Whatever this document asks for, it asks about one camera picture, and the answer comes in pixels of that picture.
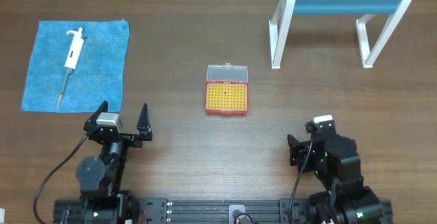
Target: white stand leg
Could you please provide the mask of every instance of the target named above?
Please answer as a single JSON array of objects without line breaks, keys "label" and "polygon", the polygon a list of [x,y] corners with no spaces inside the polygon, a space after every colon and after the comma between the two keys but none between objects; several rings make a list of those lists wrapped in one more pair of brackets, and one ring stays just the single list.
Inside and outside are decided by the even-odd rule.
[{"label": "white stand leg", "polygon": [[408,6],[410,5],[410,2],[411,0],[402,0],[396,12],[392,15],[389,15],[389,18],[385,23],[384,29],[382,29],[380,37],[376,41],[376,44],[371,51],[369,48],[369,40],[367,39],[366,22],[372,19],[375,15],[366,14],[356,21],[356,31],[358,34],[358,44],[360,46],[363,68],[373,67],[373,63],[375,63],[376,58],[381,53],[382,48],[387,43],[387,40],[390,38],[391,34],[395,30],[397,24],[399,23]]},{"label": "white stand leg", "polygon": [[282,53],[284,52],[288,29],[290,28],[290,23],[292,21],[295,2],[296,0],[279,0],[272,19],[268,21],[270,30],[270,53],[272,57],[272,69],[279,69],[281,67]]}]

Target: open lid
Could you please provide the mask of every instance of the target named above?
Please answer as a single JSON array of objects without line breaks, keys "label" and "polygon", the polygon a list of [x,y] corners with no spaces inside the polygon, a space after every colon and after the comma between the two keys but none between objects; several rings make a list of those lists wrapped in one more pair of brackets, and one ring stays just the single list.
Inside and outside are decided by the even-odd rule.
[{"label": "open lid", "polygon": [[206,81],[247,83],[247,66],[233,66],[230,63],[226,63],[225,65],[208,65]]}]

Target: pipette tip box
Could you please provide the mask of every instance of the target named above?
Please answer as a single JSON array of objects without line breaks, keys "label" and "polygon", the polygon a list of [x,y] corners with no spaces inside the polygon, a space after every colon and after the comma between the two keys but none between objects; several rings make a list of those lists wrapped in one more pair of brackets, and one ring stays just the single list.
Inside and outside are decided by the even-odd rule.
[{"label": "pipette tip box", "polygon": [[206,115],[246,115],[249,108],[247,66],[209,65],[206,75]]}]

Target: blue pad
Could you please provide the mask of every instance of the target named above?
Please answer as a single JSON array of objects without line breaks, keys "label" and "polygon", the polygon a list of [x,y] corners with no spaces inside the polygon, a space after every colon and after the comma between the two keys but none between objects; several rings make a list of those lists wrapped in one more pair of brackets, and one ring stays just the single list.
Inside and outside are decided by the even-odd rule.
[{"label": "blue pad", "polygon": [[[86,36],[76,70],[70,75],[57,110],[73,37],[69,30],[83,27]],[[94,112],[103,100],[109,112],[123,101],[123,73],[129,41],[129,22],[40,21],[30,58],[22,111]]]}]

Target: wood grain surface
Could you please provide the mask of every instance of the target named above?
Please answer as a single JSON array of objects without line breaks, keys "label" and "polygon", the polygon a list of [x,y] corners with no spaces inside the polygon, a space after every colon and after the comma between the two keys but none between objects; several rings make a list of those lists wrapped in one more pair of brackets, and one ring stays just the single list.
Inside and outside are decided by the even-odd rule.
[{"label": "wood grain surface", "polygon": [[[0,207],[10,223],[35,223],[34,195],[75,147],[90,114],[23,113],[39,20],[128,20],[121,116],[135,132],[144,102],[154,139],[132,149],[122,188],[138,197],[279,199],[297,176],[287,133],[332,114],[356,139],[362,174],[395,223],[435,223],[437,209],[437,0],[413,0],[377,59],[361,68],[359,16],[293,18],[280,70],[270,69],[268,20],[279,0],[0,0]],[[385,21],[368,23],[372,44]],[[246,117],[206,116],[208,64],[247,65]],[[39,213],[77,198],[77,164],[98,155],[87,141],[47,183]],[[322,191],[309,173],[297,197]]]}]

